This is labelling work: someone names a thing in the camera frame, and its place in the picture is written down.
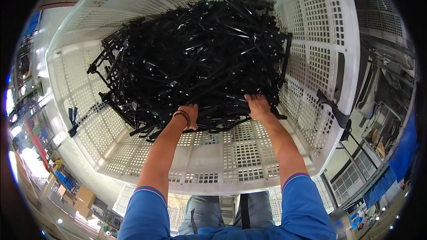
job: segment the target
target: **wooden bangle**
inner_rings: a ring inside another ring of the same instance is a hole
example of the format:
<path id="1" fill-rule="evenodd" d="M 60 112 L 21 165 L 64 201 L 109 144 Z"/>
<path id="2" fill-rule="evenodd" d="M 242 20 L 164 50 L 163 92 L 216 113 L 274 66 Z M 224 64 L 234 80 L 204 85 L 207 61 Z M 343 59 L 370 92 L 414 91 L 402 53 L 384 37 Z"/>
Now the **wooden bangle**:
<path id="1" fill-rule="evenodd" d="M 187 129 L 191 125 L 191 120 L 189 118 L 189 115 L 184 110 L 177 110 L 177 111 L 175 111 L 175 113 L 173 114 L 172 118 L 175 117 L 176 115 L 183 115 L 185 117 L 185 119 L 187 120 L 187 127 L 185 127 L 185 129 Z"/>

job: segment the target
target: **white crate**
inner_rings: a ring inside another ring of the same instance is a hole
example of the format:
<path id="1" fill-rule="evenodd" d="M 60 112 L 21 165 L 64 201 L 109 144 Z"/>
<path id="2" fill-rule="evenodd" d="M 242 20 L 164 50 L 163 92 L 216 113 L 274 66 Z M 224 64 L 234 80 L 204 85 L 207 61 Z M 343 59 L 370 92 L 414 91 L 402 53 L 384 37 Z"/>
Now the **white crate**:
<path id="1" fill-rule="evenodd" d="M 81 126 L 72 140 L 97 171 L 136 183 L 151 146 L 128 135 L 131 128 L 100 102 L 98 92 L 107 87 L 98 76 L 86 74 L 101 51 L 99 40 L 137 17 L 150 19 L 150 15 L 197 1 L 80 0 L 56 32 L 46 55 L 52 93 L 67 130 L 72 128 L 68 107 L 79 108 Z M 354 0 L 275 1 L 278 25 L 294 35 L 278 109 L 289 117 L 282 124 L 294 138 L 309 174 L 317 176 L 343 132 L 331 108 L 319 105 L 316 96 L 318 88 L 329 99 L 337 96 L 339 53 L 345 58 L 345 67 L 338 109 L 349 115 L 354 101 L 360 57 Z M 240 156 L 242 148 L 245 162 Z M 183 135 L 169 187 L 187 194 L 254 192 L 278 185 L 278 171 L 265 129 L 251 120 L 221 134 Z"/>

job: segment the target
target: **leg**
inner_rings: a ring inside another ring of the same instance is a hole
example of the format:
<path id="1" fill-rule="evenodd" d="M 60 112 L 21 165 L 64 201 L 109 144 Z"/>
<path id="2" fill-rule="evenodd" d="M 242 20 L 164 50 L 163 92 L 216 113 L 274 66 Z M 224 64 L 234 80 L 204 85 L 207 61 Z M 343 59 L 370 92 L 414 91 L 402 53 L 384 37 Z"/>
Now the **leg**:
<path id="1" fill-rule="evenodd" d="M 193 233 L 191 211 L 194 209 L 194 221 L 198 229 L 203 227 L 224 227 L 221 216 L 220 198 L 218 196 L 191 196 L 187 202 L 185 220 L 179 227 L 179 234 Z"/>
<path id="2" fill-rule="evenodd" d="M 270 205 L 269 191 L 250 193 L 248 195 L 248 210 L 251 228 L 262 228 L 275 225 Z M 242 216 L 239 206 L 233 226 L 242 228 Z"/>

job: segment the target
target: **blue shirt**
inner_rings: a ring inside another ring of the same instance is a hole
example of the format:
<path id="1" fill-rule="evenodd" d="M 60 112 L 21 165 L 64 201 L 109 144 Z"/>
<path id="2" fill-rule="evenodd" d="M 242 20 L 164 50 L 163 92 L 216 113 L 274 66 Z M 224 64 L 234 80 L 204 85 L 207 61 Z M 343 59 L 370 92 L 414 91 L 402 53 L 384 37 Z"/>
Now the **blue shirt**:
<path id="1" fill-rule="evenodd" d="M 350 217 L 350 222 L 351 222 L 351 220 L 352 220 L 352 219 L 354 219 L 354 217 L 356 217 L 356 216 L 357 216 L 357 214 L 358 214 L 358 213 L 355 213 L 353 216 L 351 216 L 351 217 Z M 363 221 L 363 218 L 361 218 L 361 217 L 359 216 L 359 217 L 357 217 L 357 218 L 355 218 L 355 219 L 354 219 L 354 221 L 351 223 L 351 226 L 352 226 L 353 228 L 357 229 L 357 223 L 358 223 L 358 222 L 363 223 L 362 221 Z"/>
<path id="2" fill-rule="evenodd" d="M 132 195 L 118 240 L 159 239 L 336 239 L 315 183 L 305 173 L 292 175 L 282 189 L 282 222 L 279 226 L 241 230 L 198 228 L 199 234 L 170 236 L 164 196 L 155 188 L 138 187 Z"/>

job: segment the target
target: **hand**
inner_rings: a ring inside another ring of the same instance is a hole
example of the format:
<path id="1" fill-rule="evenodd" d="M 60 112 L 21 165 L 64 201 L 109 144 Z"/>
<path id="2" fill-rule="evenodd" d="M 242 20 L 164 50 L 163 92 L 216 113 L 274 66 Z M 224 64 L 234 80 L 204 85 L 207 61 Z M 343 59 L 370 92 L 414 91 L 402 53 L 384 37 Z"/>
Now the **hand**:
<path id="1" fill-rule="evenodd" d="M 190 120 L 190 124 L 188 129 L 197 130 L 199 126 L 197 126 L 197 115 L 199 114 L 199 105 L 198 104 L 189 104 L 188 106 L 180 106 L 178 110 L 185 111 Z"/>
<path id="2" fill-rule="evenodd" d="M 253 94 L 252 96 L 245 94 L 245 99 L 249 104 L 249 108 L 251 109 L 249 116 L 251 116 L 252 119 L 262 122 L 265 118 L 273 115 L 270 111 L 268 101 L 263 94 Z"/>

